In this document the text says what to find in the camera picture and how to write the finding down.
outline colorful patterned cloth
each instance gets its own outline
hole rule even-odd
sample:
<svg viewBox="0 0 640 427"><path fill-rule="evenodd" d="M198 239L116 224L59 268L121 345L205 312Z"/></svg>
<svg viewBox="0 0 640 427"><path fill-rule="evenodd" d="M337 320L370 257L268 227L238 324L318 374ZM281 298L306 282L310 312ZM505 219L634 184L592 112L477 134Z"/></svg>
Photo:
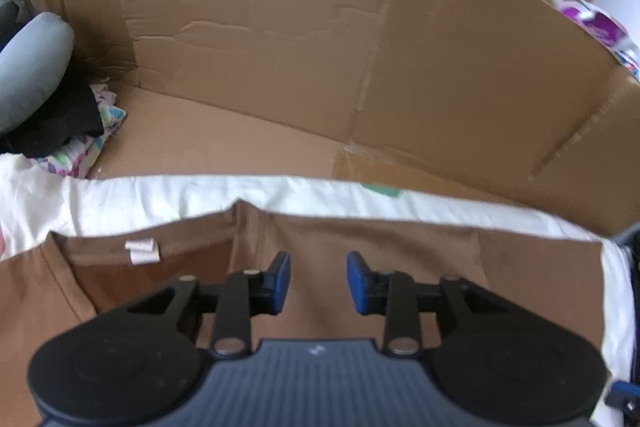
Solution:
<svg viewBox="0 0 640 427"><path fill-rule="evenodd" d="M98 159L104 143L116 132L127 116L124 110L115 107L116 94L108 90L106 84L94 84L91 89L98 103L104 133L97 138L87 135L73 137L68 144L63 145L53 154L44 158L32 158L32 163L52 174L86 178L89 169Z"/></svg>

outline screw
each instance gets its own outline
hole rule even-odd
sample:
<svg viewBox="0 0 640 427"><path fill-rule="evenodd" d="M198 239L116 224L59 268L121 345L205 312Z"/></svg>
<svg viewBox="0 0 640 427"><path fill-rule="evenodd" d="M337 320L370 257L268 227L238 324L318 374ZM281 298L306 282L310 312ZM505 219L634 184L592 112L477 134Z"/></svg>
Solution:
<svg viewBox="0 0 640 427"><path fill-rule="evenodd" d="M411 337L396 337L389 342L389 350L394 355L414 355L419 349L420 344Z"/></svg>
<svg viewBox="0 0 640 427"><path fill-rule="evenodd" d="M246 344L236 337L226 337L213 344L213 349L219 355L237 355L244 351Z"/></svg>

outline brown fabric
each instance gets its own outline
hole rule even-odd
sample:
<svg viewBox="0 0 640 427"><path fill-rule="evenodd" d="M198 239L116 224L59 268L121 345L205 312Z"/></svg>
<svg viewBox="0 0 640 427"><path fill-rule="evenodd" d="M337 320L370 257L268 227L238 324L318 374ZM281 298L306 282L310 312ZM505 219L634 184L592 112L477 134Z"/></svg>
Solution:
<svg viewBox="0 0 640 427"><path fill-rule="evenodd" d="M158 242L159 264L131 266L128 239ZM40 247L0 264L0 385L2 425L31 427L38 414L25 373L47 339L190 273L204 283L226 273L266 268L278 250L292 256L292 279L278 317L255 317L264 337L374 337L381 317L360 317L351 303L345 256L360 250L374 269L436 282L456 273L602 343L600 245L511 232L364 219L318 219L261 212L238 203L221 214L188 219L118 237L51 234ZM199 344L206 342L207 317ZM433 317L422 321L427 346L439 343Z"/></svg>

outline ribbed surface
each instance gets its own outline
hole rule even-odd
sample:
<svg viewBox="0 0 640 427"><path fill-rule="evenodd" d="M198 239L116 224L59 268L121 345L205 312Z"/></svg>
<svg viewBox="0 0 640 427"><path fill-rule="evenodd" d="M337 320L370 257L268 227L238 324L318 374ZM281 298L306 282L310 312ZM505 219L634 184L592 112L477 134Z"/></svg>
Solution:
<svg viewBox="0 0 640 427"><path fill-rule="evenodd" d="M148 427L482 427L444 399L417 362L371 341L265 341L254 356L216 364L181 409ZM589 426L576 420L567 426ZM58 427L48 422L43 427Z"/></svg>

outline white cloth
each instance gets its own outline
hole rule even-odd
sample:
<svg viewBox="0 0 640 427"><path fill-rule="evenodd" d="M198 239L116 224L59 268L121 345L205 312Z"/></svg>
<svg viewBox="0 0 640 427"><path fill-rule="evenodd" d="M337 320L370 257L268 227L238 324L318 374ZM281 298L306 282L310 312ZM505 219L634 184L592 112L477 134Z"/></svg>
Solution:
<svg viewBox="0 0 640 427"><path fill-rule="evenodd" d="M420 221L509 230L550 239L602 242L602 356L612 377L628 380L635 313L626 254L613 242L544 212L496 203L402 191L378 194L363 185L291 176L139 176L113 180L61 178L19 155L0 155L2 259L39 245L49 230L67 236L132 232L186 217L221 212L244 200L262 210L307 217ZM600 403L592 420L622 425Z"/></svg>

